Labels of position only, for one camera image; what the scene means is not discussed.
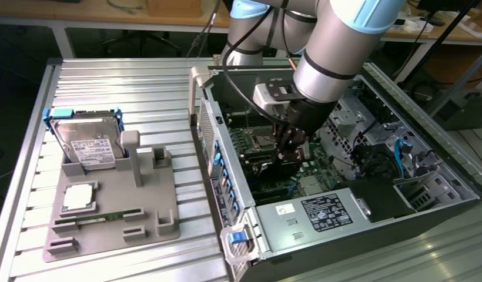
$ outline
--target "robotic arm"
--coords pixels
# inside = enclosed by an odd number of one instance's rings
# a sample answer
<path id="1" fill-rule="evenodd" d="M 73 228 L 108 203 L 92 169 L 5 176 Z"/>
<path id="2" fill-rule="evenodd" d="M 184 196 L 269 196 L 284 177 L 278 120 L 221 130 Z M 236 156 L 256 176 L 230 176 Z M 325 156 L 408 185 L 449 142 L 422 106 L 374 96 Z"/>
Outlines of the robotic arm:
<path id="1" fill-rule="evenodd" d="M 257 85 L 253 94 L 254 103 L 266 112 L 274 105 L 284 104 L 285 108 L 286 124 L 274 125 L 273 130 L 274 161 L 302 160 L 298 146 L 326 120 L 402 4 L 404 0 L 234 0 L 222 55 L 268 7 L 278 9 L 272 9 L 253 33 L 230 51 L 226 64 L 260 65 L 262 46 L 282 49 L 280 25 L 289 51 L 302 53 L 292 81 Z M 284 22 L 277 20 L 281 13 L 285 13 Z"/>

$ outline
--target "hard drive label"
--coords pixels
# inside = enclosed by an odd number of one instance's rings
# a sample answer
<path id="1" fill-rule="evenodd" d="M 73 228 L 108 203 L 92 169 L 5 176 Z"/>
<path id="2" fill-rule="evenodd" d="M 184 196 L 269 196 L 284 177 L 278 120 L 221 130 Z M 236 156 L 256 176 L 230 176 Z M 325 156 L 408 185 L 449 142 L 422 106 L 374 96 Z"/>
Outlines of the hard drive label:
<path id="1" fill-rule="evenodd" d="M 352 219 L 336 194 L 304 200 L 301 205 L 310 220 L 313 230 L 317 232 L 352 223 Z"/>
<path id="2" fill-rule="evenodd" d="M 82 166 L 113 163 L 113 152 L 109 139 L 72 141 L 72 149 Z"/>

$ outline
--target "motherboard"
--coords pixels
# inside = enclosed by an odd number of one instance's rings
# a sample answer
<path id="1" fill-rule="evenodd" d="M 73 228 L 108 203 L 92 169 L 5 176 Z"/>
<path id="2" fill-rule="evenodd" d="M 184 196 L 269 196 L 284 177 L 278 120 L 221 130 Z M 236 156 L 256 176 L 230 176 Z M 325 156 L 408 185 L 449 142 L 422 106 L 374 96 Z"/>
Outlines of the motherboard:
<path id="1" fill-rule="evenodd" d="M 326 192 L 344 180 L 318 142 L 309 143 L 308 161 L 282 164 L 269 172 L 264 169 L 274 152 L 272 126 L 229 128 L 229 136 L 257 205 Z"/>

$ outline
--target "chair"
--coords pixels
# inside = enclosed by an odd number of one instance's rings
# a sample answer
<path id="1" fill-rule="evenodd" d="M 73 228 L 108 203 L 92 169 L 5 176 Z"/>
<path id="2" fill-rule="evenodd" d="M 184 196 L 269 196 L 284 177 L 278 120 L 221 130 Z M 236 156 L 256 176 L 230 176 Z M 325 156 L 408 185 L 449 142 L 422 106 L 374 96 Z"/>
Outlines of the chair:
<path id="1" fill-rule="evenodd" d="M 140 46 L 138 46 L 138 55 L 140 57 L 144 56 L 144 45 L 146 42 L 146 39 L 150 39 L 153 41 L 156 41 L 157 43 L 160 43 L 161 45 L 164 45 L 165 47 L 172 48 L 176 51 L 176 57 L 181 57 L 181 49 L 180 47 L 176 46 L 174 43 L 172 43 L 168 39 L 169 39 L 169 32 L 164 32 L 162 37 L 154 36 L 153 34 L 150 34 L 152 32 L 149 31 L 122 31 L 122 36 L 118 38 L 113 38 L 110 40 L 106 40 L 105 42 L 101 43 L 102 45 L 102 51 L 104 54 L 109 54 L 109 47 L 113 44 L 121 43 L 121 42 L 126 42 L 130 41 L 133 38 L 138 38 L 140 39 Z"/>

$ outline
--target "circuit board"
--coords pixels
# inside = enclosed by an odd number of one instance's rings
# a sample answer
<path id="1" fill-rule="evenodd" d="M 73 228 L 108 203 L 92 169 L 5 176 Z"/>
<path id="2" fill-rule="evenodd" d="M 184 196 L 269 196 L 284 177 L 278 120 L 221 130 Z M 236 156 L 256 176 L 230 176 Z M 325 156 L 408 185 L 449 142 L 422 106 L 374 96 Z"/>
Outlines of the circuit board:
<path id="1" fill-rule="evenodd" d="M 269 162 L 273 153 L 270 126 L 229 129 L 229 134 L 257 204 L 268 204 L 326 192 L 337 182 L 344 180 L 333 164 L 328 161 L 320 144 L 310 143 L 312 159 L 301 163 L 294 173 L 282 176 L 278 180 L 258 181 L 253 176 L 253 170 L 260 167 L 260 163 Z"/>

